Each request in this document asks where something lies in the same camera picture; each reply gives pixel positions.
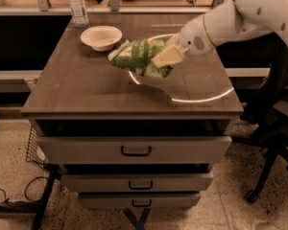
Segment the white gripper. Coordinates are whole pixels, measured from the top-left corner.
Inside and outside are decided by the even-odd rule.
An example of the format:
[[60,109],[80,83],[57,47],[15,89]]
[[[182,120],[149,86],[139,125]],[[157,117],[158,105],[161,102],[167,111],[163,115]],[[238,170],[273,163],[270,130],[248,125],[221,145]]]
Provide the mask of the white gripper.
[[216,48],[207,31],[203,14],[188,21],[180,33],[173,34],[165,45],[167,47],[152,58],[152,63],[157,68],[182,62],[184,52],[187,55],[198,56]]

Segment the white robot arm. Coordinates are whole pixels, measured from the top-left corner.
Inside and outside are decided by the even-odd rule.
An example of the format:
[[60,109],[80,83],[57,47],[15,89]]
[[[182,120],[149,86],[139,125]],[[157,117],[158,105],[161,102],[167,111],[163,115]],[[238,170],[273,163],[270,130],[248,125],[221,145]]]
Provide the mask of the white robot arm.
[[288,0],[227,0],[182,26],[152,58],[158,68],[198,56],[228,42],[277,34],[288,47]]

